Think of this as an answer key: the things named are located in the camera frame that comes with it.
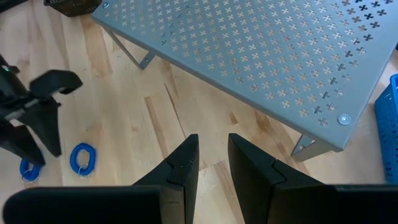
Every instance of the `black basket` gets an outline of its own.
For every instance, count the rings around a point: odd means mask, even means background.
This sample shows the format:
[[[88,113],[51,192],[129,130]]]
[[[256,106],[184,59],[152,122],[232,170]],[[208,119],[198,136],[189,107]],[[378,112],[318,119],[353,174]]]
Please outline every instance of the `black basket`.
[[[101,0],[44,0],[45,6],[51,6],[67,17],[91,13],[100,4]]]
[[[0,0],[0,13],[26,1],[27,0]]]

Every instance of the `gray metal table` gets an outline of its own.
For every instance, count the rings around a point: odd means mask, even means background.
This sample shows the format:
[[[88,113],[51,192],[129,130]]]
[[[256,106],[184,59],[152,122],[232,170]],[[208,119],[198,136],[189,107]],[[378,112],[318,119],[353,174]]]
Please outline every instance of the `gray metal table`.
[[[93,13],[144,69],[154,55],[342,151],[398,41],[398,0],[113,0]],[[113,34],[149,51],[141,61]]]

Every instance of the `cross-shaped hole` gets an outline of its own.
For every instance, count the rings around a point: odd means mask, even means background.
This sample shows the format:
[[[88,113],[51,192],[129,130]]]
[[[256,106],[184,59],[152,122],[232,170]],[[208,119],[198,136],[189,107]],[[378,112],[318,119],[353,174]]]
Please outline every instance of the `cross-shaped hole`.
[[[297,63],[294,65],[294,69],[296,69],[296,70],[300,70],[302,68],[303,68],[303,65],[301,63]]]
[[[325,84],[323,84],[322,81],[316,81],[315,84],[316,84],[317,88],[321,88],[321,87],[325,86]]]
[[[279,91],[278,91],[278,95],[279,95],[279,96],[286,96],[286,94],[287,94],[287,93],[286,93],[285,90],[279,90]]]
[[[259,78],[266,78],[267,74],[265,72],[259,72]]]
[[[346,57],[352,57],[353,56],[353,53],[351,53],[350,50],[348,50],[348,51],[346,51],[344,53],[346,54]]]
[[[291,60],[296,60],[296,59],[298,59],[298,57],[299,56],[296,53],[293,53],[293,54],[290,55],[290,59]]]
[[[289,66],[283,66],[282,67],[282,72],[286,73],[290,71],[290,67]]]
[[[327,91],[323,92],[323,93],[320,93],[320,95],[321,95],[322,99],[330,98],[329,92],[327,92]]]
[[[308,61],[306,61],[305,63],[307,64],[308,67],[312,67],[312,66],[314,66],[314,64],[315,64],[315,63],[313,62],[313,60],[308,60]]]
[[[257,86],[257,84],[253,84],[253,85],[250,86],[250,90],[251,91],[258,91],[259,87]]]
[[[384,9],[379,10],[377,13],[379,14],[379,16],[383,16],[383,15],[386,15],[386,14],[387,14],[387,13],[386,13],[386,10],[384,10]]]
[[[284,63],[284,62],[286,62],[286,58],[285,57],[279,57],[278,58],[278,62],[279,63]]]
[[[367,31],[367,30],[368,30],[368,29],[365,27],[365,25],[359,26],[358,29],[359,29],[360,31]]]
[[[261,62],[256,62],[256,63],[254,64],[254,66],[255,66],[256,68],[262,68],[262,63],[261,63]]]
[[[282,52],[282,49],[280,47],[276,47],[274,50],[275,50],[275,53],[281,53]]]
[[[328,111],[334,111],[336,109],[336,106],[333,103],[326,104],[326,107],[328,108]]]
[[[324,126],[328,125],[328,122],[326,121],[325,118],[318,119],[318,122],[319,122],[319,126],[321,126],[321,127],[324,127]]]
[[[321,36],[321,40],[322,41],[328,41],[329,37],[327,35],[323,35],[323,36]]]
[[[254,81],[254,75],[248,75],[247,78],[249,81]]]
[[[337,83],[338,83],[337,78],[329,78],[329,84],[334,85]]]
[[[296,102],[296,105],[301,106],[304,104],[304,100],[302,98],[296,98],[294,100]]]
[[[372,2],[371,5],[372,5],[373,7],[379,7],[379,6],[380,6],[380,3],[379,3],[378,1],[375,1],[375,2]]]
[[[331,23],[331,24],[328,24],[328,27],[329,27],[329,29],[335,29],[336,28],[336,24],[334,24],[334,23]]]
[[[322,113],[322,109],[320,106],[317,106],[313,109],[313,113],[318,114],[318,113]]]
[[[354,10],[354,8],[351,8],[351,9],[347,9],[347,12],[349,15],[351,15],[351,14],[355,13],[355,10]]]
[[[235,75],[239,74],[239,72],[241,71],[240,68],[234,68],[233,70]]]
[[[331,45],[331,44],[326,45],[326,50],[327,50],[327,51],[331,51],[331,50],[334,50],[334,49],[335,49],[335,48],[334,48],[333,45]]]
[[[366,7],[366,5],[362,5],[359,8],[361,9],[361,11],[368,10],[368,7]]]
[[[346,29],[345,32],[347,35],[354,34],[354,31],[352,29]]]
[[[359,16],[356,16],[356,17],[353,17],[353,21],[355,23],[357,23],[357,22],[361,22],[362,20],[361,20],[361,18],[359,18]]]
[[[335,90],[333,90],[333,91],[335,92],[336,96],[342,96],[342,95],[344,95],[343,90],[335,89]]]
[[[324,63],[326,63],[326,58],[325,57],[320,57],[320,58],[318,58],[318,60],[319,60],[319,64],[324,64]]]
[[[366,19],[373,19],[373,16],[372,16],[371,13],[369,13],[369,14],[365,14],[365,18]]]
[[[299,88],[297,87],[297,86],[295,86],[295,87],[290,87],[290,90],[291,90],[291,92],[293,93],[293,94],[296,94],[296,93],[299,93]]]
[[[356,67],[358,67],[358,62],[356,61],[356,60],[354,60],[354,61],[352,61],[352,62],[348,62],[350,65],[351,65],[351,67],[353,67],[353,68],[356,68]]]
[[[282,102],[282,106],[283,106],[284,108],[289,108],[289,107],[290,107],[290,101],[289,101],[289,100],[283,101],[283,102]]]
[[[307,50],[304,50],[303,52],[301,52],[301,54],[303,55],[303,57],[309,57],[310,56],[310,52],[308,52]]]
[[[286,49],[287,50],[293,50],[294,49],[293,44],[289,44],[288,46],[286,46]]]
[[[337,70],[341,71],[341,70],[345,70],[346,68],[344,67],[344,64],[339,64],[337,65]]]
[[[302,81],[302,80],[306,80],[307,76],[304,73],[301,73],[300,75],[298,75],[298,78]]]
[[[242,84],[243,83],[243,77],[236,78],[236,83]]]
[[[275,75],[279,74],[278,70],[276,70],[276,69],[272,69],[272,70],[270,70],[270,72],[271,72],[272,76],[275,76]]]
[[[358,38],[352,38],[351,41],[352,41],[353,44],[361,43]]]
[[[349,25],[349,23],[348,23],[348,21],[346,19],[342,20],[340,22],[341,22],[341,25],[343,25],[343,26],[348,26]]]
[[[267,94],[266,94],[266,98],[267,98],[268,100],[272,100],[272,99],[274,99],[274,94],[273,94],[273,93],[267,93]]]
[[[318,26],[317,27],[317,32],[323,32],[325,31],[325,29],[323,28],[323,26]]]
[[[250,65],[245,65],[245,66],[243,67],[243,69],[244,69],[245,72],[251,71],[251,66],[250,66]]]
[[[300,114],[301,117],[308,116],[308,110],[306,110],[306,109],[301,109],[298,111],[298,113]]]
[[[318,70],[312,70],[311,74],[312,74],[312,77],[318,77],[319,76]]]
[[[282,80],[280,80],[279,78],[274,80],[274,84],[275,86],[280,86],[282,84]]]
[[[380,27],[380,24],[378,22],[372,22],[371,26],[374,29],[374,28]]]
[[[309,102],[311,102],[311,103],[313,103],[317,100],[317,97],[314,94],[307,96],[307,98],[308,98]]]
[[[340,37],[341,37],[341,34],[340,34],[339,32],[336,32],[336,33],[333,34],[333,37],[334,37],[335,39],[340,38]]]
[[[339,45],[340,48],[347,47],[347,43],[345,41],[338,42],[338,45]]]
[[[273,59],[267,60],[267,64],[268,64],[268,66],[274,65],[274,60]]]
[[[351,4],[351,3],[349,3],[349,0],[342,0],[341,3],[343,3],[344,6],[348,6]]]
[[[341,77],[344,78],[344,80],[345,80],[346,82],[351,81],[351,77],[350,77],[350,75],[348,75],[348,74],[342,75]]]
[[[366,50],[363,47],[360,47],[360,48],[356,49],[356,51],[358,52],[358,54],[365,54],[366,53]]]
[[[264,89],[269,88],[269,82],[263,82],[261,85],[262,85],[262,88],[264,88]]]

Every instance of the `bolt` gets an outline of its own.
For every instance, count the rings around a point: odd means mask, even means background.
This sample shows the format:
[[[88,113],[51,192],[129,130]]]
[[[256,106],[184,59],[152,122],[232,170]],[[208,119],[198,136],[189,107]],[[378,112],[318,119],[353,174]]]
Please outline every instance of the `bolt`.
[[[341,124],[341,125],[349,125],[351,122],[351,118],[350,116],[348,116],[347,114],[341,114],[339,115],[339,117],[337,118],[337,121]]]

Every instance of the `table bracket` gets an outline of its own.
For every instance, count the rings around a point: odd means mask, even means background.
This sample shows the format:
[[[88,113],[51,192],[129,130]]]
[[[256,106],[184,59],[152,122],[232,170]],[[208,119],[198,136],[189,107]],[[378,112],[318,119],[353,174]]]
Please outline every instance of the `table bracket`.
[[[297,145],[294,147],[292,157],[296,161],[302,162],[329,151],[333,151],[330,146],[323,144],[321,141],[314,141],[308,136],[301,135],[300,140],[298,140]]]
[[[122,49],[122,51],[130,58],[130,60],[132,60],[132,62],[139,69],[144,70],[148,66],[150,61],[152,61],[152,59],[155,57],[155,54],[153,54],[152,52],[148,52],[148,54],[142,59],[142,61],[140,63],[138,63],[138,61],[130,54],[128,49],[122,44],[122,42],[115,36],[115,34],[112,31],[110,31],[109,29],[106,29],[105,27],[104,27],[104,30],[109,34],[109,36],[111,36],[113,41],[115,41],[115,43],[117,43],[117,45]]]

